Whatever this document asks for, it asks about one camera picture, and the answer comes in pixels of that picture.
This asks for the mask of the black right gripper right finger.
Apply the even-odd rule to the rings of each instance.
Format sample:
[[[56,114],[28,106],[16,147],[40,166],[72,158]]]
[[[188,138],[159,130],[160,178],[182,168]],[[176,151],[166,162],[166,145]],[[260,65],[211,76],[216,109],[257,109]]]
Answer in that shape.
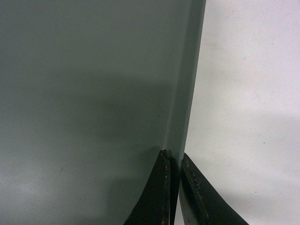
[[[180,206],[186,225],[246,225],[187,154],[181,161]]]

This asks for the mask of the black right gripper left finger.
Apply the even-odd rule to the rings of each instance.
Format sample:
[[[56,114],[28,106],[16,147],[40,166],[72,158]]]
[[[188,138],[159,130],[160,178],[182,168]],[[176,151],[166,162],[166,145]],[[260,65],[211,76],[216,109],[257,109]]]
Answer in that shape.
[[[168,225],[170,220],[171,167],[166,150],[161,150],[145,188],[125,221],[126,225]]]

